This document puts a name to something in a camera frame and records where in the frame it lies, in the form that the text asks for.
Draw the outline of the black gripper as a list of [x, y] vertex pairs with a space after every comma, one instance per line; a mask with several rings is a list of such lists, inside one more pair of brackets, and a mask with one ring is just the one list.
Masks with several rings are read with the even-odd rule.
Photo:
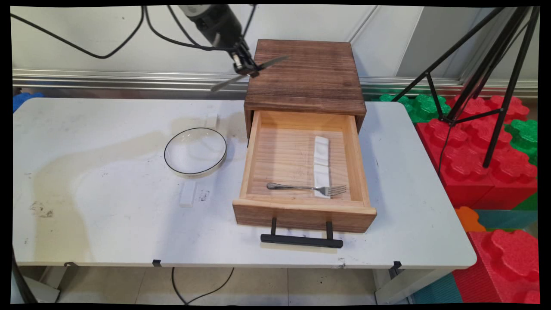
[[256, 78], [261, 70], [250, 53], [241, 23], [228, 5], [195, 6], [195, 25], [211, 44], [208, 51], [232, 51], [237, 74]]

